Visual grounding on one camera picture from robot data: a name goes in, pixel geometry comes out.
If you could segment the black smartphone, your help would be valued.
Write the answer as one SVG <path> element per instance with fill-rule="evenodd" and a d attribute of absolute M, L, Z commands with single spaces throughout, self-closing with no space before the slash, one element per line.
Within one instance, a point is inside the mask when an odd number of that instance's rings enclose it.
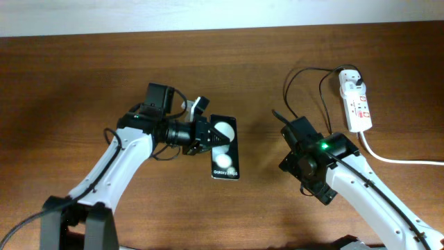
<path fill-rule="evenodd" d="M 229 139 L 211 149 L 211 175 L 215 179 L 237 181 L 240 178 L 237 121 L 234 117 L 211 115 L 210 123 Z"/>

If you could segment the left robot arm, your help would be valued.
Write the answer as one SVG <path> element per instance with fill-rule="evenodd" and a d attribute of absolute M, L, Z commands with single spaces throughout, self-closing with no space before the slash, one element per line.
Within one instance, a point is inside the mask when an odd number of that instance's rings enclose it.
<path fill-rule="evenodd" d="M 196 115 L 179 122 L 160 111 L 130 111 L 112 134 L 105 153 L 68 196 L 49 197 L 44 203 L 41 249 L 121 249 L 114 212 L 139 167 L 158 159 L 158 144 L 179 147 L 189 156 L 209 151 L 212 178 L 240 177 L 234 117 Z"/>

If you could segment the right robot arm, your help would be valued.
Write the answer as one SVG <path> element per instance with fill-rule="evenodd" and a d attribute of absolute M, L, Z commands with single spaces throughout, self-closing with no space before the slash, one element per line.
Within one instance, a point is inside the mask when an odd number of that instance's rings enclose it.
<path fill-rule="evenodd" d="M 300 181 L 300 192 L 329 205 L 341 195 L 387 249 L 442 249 L 443 234 L 413 213 L 376 175 L 357 146 L 342 133 L 327 137 L 306 117 L 279 117 L 290 152 L 283 172 Z"/>

